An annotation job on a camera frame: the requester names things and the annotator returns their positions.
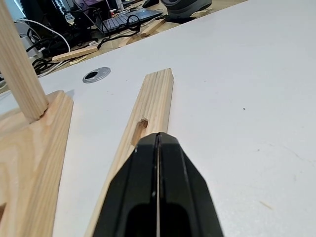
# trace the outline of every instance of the wood grain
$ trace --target wood grain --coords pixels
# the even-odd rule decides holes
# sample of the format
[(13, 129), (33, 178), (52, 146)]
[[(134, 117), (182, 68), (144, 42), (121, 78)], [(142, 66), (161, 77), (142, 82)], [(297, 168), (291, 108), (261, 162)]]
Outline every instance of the wood grain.
[(32, 124), (19, 109), (0, 117), (1, 237), (52, 236), (73, 101), (63, 91), (48, 99)]
[(11, 19), (4, 0), (0, 0), (0, 71), (31, 123), (43, 115), (48, 100)]
[(77, 49), (74, 51), (71, 51), (69, 53), (63, 53), (57, 56), (54, 56), (52, 58), (52, 62), (53, 63), (57, 63), (57, 62), (62, 62), (68, 59), (72, 59), (72, 58), (77, 58), (77, 57), (81, 57), (93, 52), (98, 51), (98, 45), (92, 45), (92, 46), (88, 46), (86, 48), (81, 48), (81, 49)]
[(149, 25), (145, 30), (142, 31), (140, 37), (147, 37), (152, 34), (156, 29), (162, 26), (166, 22), (165, 19), (160, 19), (154, 21), (151, 25)]
[(167, 132), (172, 89), (173, 75), (171, 69), (161, 70), (145, 76), (113, 159), (113, 163), (90, 219), (89, 226), (85, 233), (86, 237), (91, 237), (93, 235), (108, 186), (112, 178), (134, 150), (134, 144), (137, 144), (140, 138), (151, 133)]
[(122, 48), (122, 47), (124, 47), (124, 46), (126, 46), (126, 45), (132, 43), (137, 37), (138, 37), (138, 34), (124, 38), (124, 39), (118, 44), (118, 48)]

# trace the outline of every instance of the black clamp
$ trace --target black clamp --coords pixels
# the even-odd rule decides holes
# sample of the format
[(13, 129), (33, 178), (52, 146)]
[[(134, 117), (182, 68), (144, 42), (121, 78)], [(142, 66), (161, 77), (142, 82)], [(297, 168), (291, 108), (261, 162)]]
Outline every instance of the black clamp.
[(223, 237), (203, 177), (176, 138), (141, 139), (110, 183), (94, 237)]

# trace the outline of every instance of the wooden board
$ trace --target wooden board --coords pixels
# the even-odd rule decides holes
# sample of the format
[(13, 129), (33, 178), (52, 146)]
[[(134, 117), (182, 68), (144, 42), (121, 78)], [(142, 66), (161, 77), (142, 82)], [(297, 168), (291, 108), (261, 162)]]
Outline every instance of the wooden board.
[(98, 51), (98, 45), (92, 45), (92, 46), (88, 46), (86, 48), (81, 48), (81, 49), (77, 49), (74, 51), (71, 51), (69, 53), (63, 53), (57, 56), (54, 56), (52, 58), (52, 62), (53, 63), (57, 63), (57, 62), (62, 62), (68, 59), (72, 59), (72, 58), (77, 58), (77, 57), (81, 57), (93, 52)]
[(166, 22), (165, 19), (160, 19), (154, 21), (150, 26), (148, 26), (141, 34), (140, 37), (147, 37), (152, 34), (156, 29), (162, 26)]
[(134, 108), (128, 120), (123, 137), (118, 146), (108, 176), (96, 203), (86, 237), (93, 235), (108, 186), (125, 163), (135, 144), (140, 138), (155, 132), (167, 132), (171, 97), (173, 89), (173, 75), (171, 69), (161, 70), (145, 76)]
[(0, 236), (52, 236), (73, 101), (48, 95), (31, 124), (20, 109), (0, 116)]

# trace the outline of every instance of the white table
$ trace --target white table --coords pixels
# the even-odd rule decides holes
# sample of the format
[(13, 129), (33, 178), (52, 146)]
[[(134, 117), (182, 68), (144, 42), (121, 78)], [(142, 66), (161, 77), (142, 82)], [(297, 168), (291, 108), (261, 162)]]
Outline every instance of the white table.
[[(43, 78), (75, 102), (54, 236), (83, 236), (145, 74), (168, 67), (169, 133), (206, 179), (225, 236), (315, 236), (315, 9), (249, 0)], [(108, 77), (82, 83), (104, 66)], [(0, 113), (16, 106), (0, 97)]]

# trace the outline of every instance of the wooden stick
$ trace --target wooden stick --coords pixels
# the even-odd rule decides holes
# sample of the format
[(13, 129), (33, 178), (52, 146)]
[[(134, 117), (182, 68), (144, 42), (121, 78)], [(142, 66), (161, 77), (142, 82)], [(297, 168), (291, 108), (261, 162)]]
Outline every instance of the wooden stick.
[(160, 19), (154, 21), (152, 24), (150, 24), (141, 34), (140, 37), (147, 37), (150, 34), (152, 34), (156, 29), (158, 29), (160, 26), (162, 26), (165, 23), (165, 19)]
[(134, 145), (137, 144), (140, 138), (151, 133), (167, 132), (172, 88), (173, 75), (170, 68), (146, 75), (92, 213), (85, 237), (93, 235), (108, 186), (134, 150)]
[(48, 100), (29, 61), (4, 0), (0, 0), (0, 71), (29, 123), (38, 120)]
[(52, 58), (52, 62), (56, 63), (56, 62), (62, 62), (68, 59), (72, 59), (72, 58), (77, 58), (77, 57), (81, 57), (93, 52), (98, 51), (98, 45), (92, 45), (92, 46), (88, 46), (86, 48), (81, 48), (81, 49), (77, 49), (74, 51), (71, 51), (69, 53), (63, 53), (57, 56), (54, 56)]

